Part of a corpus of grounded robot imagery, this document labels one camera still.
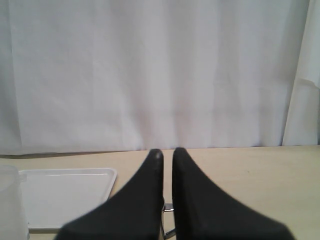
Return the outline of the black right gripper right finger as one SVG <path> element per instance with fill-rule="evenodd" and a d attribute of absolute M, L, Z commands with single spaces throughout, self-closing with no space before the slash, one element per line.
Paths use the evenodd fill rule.
<path fill-rule="evenodd" d="M 187 150 L 172 157 L 172 203 L 178 240 L 293 240 L 283 223 L 236 200 L 198 167 Z"/>

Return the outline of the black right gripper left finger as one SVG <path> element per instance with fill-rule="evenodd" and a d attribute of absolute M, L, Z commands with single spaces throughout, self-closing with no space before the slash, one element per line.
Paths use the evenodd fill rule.
<path fill-rule="evenodd" d="M 164 156 L 152 149 L 132 178 L 105 203 L 65 224 L 57 240 L 162 240 Z"/>

